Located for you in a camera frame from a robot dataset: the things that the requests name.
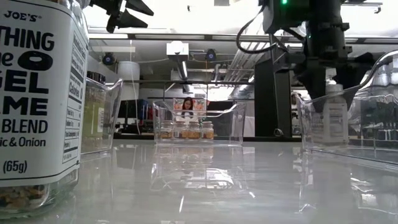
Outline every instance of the glass jar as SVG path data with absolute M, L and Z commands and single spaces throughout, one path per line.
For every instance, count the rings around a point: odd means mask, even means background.
M 163 121 L 160 127 L 160 138 L 170 139 L 173 137 L 173 122 Z
M 176 121 L 174 126 L 174 138 L 186 139 L 188 138 L 188 127 L 185 121 Z
M 103 145 L 106 88 L 102 85 L 105 85 L 105 76 L 87 72 L 87 78 L 81 153 L 100 151 Z
M 201 126 L 201 138 L 202 139 L 213 139 L 214 129 L 211 121 L 204 121 Z
M 200 139 L 200 125 L 198 121 L 190 121 L 188 125 L 188 138 Z
M 82 9 L 90 1 L 34 3 L 1 3 L 3 12 L 9 14 L 0 20 L 5 27 L 0 49 L 11 61 L 0 66 L 0 72 L 17 71 L 30 84 L 19 82 L 17 94 L 12 83 L 8 90 L 0 86 L 0 101 L 23 96 L 37 107 L 27 113 L 20 108 L 0 113 L 0 122 L 19 127 L 18 132 L 11 132 L 3 125 L 0 131 L 0 220 L 47 212 L 78 182 L 88 55 Z M 21 9 L 24 17 L 18 13 Z

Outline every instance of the black cable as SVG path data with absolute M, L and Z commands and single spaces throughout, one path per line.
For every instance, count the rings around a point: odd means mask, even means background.
M 256 19 L 256 17 L 257 17 L 260 13 L 263 12 L 263 10 L 264 10 L 265 8 L 266 8 L 266 5 L 263 3 L 262 6 L 261 6 L 261 9 L 260 9 L 260 11 L 257 13 L 257 15 L 254 16 L 254 18 L 251 19 L 249 22 L 247 22 L 247 23 L 239 30 L 238 34 L 236 35 L 236 46 L 237 46 L 238 49 L 239 49 L 240 51 L 242 51 L 243 53 L 246 53 L 246 54 L 261 54 L 261 53 L 264 53 L 264 52 L 268 52 L 268 51 L 272 50 L 272 49 L 275 48 L 275 47 L 278 47 L 278 44 L 279 44 L 279 45 L 282 44 L 278 38 L 275 38 L 275 39 L 276 39 L 276 43 L 274 43 L 274 44 L 272 44 L 271 46 L 266 47 L 266 48 L 264 48 L 264 49 L 260 49 L 260 50 L 248 50 L 248 49 L 243 48 L 242 45 L 241 45 L 240 38 L 241 38 L 242 33 L 244 32 L 245 29 L 247 29 L 247 28 L 250 26 L 250 24 Z
M 290 35 L 294 36 L 295 38 L 297 38 L 299 41 L 301 42 L 305 41 L 305 38 L 303 36 L 298 34 L 296 31 L 292 30 L 291 28 L 284 28 L 283 30 L 289 33 Z

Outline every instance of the ceiling light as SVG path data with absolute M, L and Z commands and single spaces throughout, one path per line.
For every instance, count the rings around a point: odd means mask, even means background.
M 128 39 L 127 34 L 88 34 L 89 39 Z

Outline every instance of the jar label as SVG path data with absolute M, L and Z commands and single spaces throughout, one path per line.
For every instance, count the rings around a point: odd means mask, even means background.
M 0 10 L 0 187 L 59 181 L 79 167 L 88 39 L 50 1 Z

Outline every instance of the dark hair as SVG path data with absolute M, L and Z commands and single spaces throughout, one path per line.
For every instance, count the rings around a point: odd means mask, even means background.
M 191 102 L 191 107 L 188 108 L 188 109 L 185 109 L 184 106 L 185 106 L 185 102 L 187 102 L 187 101 Z M 193 110 L 193 100 L 192 100 L 192 98 L 186 97 L 186 98 L 184 99 L 184 102 L 182 103 L 182 109 L 183 109 L 183 110 Z M 181 115 L 184 115 L 184 114 L 186 114 L 186 113 L 189 113 L 191 116 L 193 115 L 192 112 L 182 112 Z

